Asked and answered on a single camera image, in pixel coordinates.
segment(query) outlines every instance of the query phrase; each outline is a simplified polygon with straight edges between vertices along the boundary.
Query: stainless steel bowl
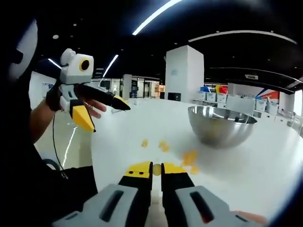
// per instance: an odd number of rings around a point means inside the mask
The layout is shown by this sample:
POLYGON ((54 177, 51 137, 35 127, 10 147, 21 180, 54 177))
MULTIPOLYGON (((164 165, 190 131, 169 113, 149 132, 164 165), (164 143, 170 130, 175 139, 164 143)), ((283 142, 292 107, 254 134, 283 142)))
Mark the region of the stainless steel bowl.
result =
POLYGON ((188 108, 190 125, 203 144, 214 148, 233 148, 252 133, 257 120, 243 113, 211 106, 188 108))

